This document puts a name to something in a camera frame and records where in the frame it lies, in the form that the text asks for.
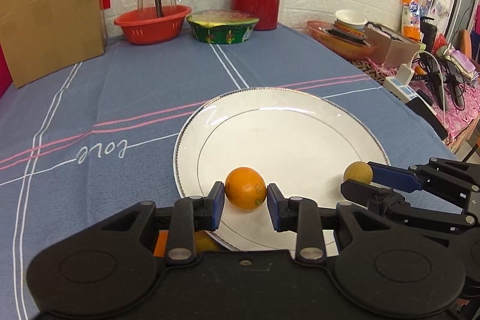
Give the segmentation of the yellow-brown longan fruit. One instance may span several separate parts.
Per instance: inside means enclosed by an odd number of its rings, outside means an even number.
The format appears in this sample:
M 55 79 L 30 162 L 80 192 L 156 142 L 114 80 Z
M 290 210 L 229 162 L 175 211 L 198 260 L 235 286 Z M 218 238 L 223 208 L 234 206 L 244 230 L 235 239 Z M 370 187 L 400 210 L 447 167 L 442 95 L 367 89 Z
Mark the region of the yellow-brown longan fruit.
M 344 181 L 351 179 L 363 184 L 371 184 L 373 178 L 374 172 L 371 166 L 361 161 L 350 164 L 343 173 Z

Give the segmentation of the small orange mandarin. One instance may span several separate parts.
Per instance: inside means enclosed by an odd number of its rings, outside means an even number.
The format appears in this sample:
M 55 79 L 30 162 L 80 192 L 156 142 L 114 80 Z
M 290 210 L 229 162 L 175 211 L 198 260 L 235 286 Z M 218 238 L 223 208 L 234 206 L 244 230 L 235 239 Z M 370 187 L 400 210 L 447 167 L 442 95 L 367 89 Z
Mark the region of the small orange mandarin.
M 239 167 L 231 171 L 225 180 L 224 187 L 229 202 L 239 210 L 256 210 L 267 197 L 263 178 L 249 167 Z

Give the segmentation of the yellow-orange mandarin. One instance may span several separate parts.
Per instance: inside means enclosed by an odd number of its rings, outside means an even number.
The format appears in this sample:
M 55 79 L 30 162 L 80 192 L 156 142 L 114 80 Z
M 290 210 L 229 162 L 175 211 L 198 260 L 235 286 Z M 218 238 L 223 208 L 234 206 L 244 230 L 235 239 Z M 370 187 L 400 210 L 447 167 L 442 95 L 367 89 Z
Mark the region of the yellow-orange mandarin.
M 194 238 L 197 254 L 203 254 L 205 252 L 218 252 L 223 249 L 218 242 L 208 235 L 208 232 L 196 232 Z

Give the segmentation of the orange tangerine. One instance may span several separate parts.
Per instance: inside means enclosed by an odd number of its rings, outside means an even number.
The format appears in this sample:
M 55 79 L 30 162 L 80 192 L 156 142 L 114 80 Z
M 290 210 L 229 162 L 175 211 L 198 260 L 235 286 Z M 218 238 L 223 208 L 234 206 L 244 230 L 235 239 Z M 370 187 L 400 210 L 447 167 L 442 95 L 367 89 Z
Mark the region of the orange tangerine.
M 154 256 L 155 257 L 164 257 L 165 256 L 165 250 L 167 246 L 167 241 L 168 241 L 168 231 L 167 230 L 161 230 L 159 232 L 159 236 L 157 238 L 156 244 L 155 244 L 155 249 L 154 249 Z

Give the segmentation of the white round plate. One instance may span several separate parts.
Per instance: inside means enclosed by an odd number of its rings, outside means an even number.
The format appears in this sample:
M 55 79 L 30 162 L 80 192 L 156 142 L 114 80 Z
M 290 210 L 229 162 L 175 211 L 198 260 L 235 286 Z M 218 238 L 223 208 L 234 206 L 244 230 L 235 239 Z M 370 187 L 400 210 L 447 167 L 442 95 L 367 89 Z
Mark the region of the white round plate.
M 342 107 L 286 88 L 248 88 L 216 97 L 186 121 L 173 152 L 181 196 L 205 196 L 236 168 L 250 167 L 284 197 L 320 207 L 343 201 L 354 162 L 389 164 L 374 134 Z

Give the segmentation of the white power strip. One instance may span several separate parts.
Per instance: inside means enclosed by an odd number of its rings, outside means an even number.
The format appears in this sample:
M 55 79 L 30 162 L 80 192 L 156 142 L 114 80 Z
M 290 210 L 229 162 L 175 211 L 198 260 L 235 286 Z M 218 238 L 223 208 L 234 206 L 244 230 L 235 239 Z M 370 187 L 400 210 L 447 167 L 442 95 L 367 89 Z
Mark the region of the white power strip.
M 386 76 L 383 87 L 406 104 L 416 98 L 418 94 L 410 87 L 414 70 L 408 64 L 401 64 L 394 76 Z

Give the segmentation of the blue striped tablecloth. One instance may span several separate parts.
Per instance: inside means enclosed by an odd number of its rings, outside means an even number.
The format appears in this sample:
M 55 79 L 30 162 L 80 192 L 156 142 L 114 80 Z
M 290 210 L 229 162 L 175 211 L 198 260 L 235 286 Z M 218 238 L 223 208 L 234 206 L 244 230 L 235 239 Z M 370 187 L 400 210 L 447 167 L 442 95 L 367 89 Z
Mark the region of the blue striped tablecloth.
M 1 97 L 1 317 L 37 313 L 25 272 L 45 247 L 137 202 L 171 205 L 176 134 L 204 102 L 294 88 L 350 111 L 395 166 L 451 157 L 432 127 L 311 37 L 278 27 L 209 46 L 185 30 L 55 72 Z

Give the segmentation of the small brown cardboard box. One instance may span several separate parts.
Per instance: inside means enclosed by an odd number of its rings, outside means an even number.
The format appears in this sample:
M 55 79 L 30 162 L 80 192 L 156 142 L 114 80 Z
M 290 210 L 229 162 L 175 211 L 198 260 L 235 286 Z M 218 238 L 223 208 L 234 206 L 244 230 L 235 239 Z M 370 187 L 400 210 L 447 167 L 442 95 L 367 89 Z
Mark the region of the small brown cardboard box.
M 398 68 L 408 63 L 420 50 L 420 44 L 397 33 L 387 26 L 368 22 L 364 27 L 368 41 L 376 46 L 369 58 L 377 65 Z

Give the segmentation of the orange translucent bowl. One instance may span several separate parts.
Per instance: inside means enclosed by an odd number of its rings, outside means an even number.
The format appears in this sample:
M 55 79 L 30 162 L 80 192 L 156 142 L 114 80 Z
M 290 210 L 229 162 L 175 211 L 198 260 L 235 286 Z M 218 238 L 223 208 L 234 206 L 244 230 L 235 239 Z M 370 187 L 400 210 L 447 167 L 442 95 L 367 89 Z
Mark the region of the orange translucent bowl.
M 332 24 L 324 21 L 307 21 L 312 38 L 340 57 L 353 61 L 369 57 L 377 46 L 370 40 L 354 41 L 332 34 Z

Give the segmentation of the white paper cup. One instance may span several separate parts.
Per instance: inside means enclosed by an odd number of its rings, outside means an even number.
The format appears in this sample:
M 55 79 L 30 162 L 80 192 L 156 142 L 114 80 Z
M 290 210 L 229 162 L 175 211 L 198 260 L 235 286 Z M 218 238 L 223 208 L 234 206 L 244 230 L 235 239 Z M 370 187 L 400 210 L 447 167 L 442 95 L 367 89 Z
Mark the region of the white paper cup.
M 335 12 L 335 17 L 338 22 L 348 25 L 356 30 L 363 30 L 368 23 L 366 17 L 354 10 L 337 10 Z

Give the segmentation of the green patterned bowl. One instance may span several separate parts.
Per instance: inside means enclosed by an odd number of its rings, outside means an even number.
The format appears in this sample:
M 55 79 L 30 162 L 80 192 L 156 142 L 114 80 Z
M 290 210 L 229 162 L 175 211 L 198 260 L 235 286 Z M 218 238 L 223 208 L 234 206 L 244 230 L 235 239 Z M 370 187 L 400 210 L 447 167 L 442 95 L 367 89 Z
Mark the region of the green patterned bowl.
M 233 45 L 252 35 L 259 18 L 237 10 L 208 10 L 186 18 L 194 37 L 203 43 Z

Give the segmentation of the red plastic basket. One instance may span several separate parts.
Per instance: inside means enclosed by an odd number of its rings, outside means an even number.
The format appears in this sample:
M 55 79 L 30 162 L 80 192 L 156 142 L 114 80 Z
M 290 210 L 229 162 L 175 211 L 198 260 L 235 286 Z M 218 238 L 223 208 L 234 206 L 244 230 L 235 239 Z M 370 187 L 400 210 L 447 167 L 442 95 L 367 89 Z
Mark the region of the red plastic basket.
M 164 7 L 165 16 L 157 17 L 154 7 L 126 12 L 114 20 L 126 40 L 134 45 L 152 45 L 176 38 L 191 8 L 184 5 Z

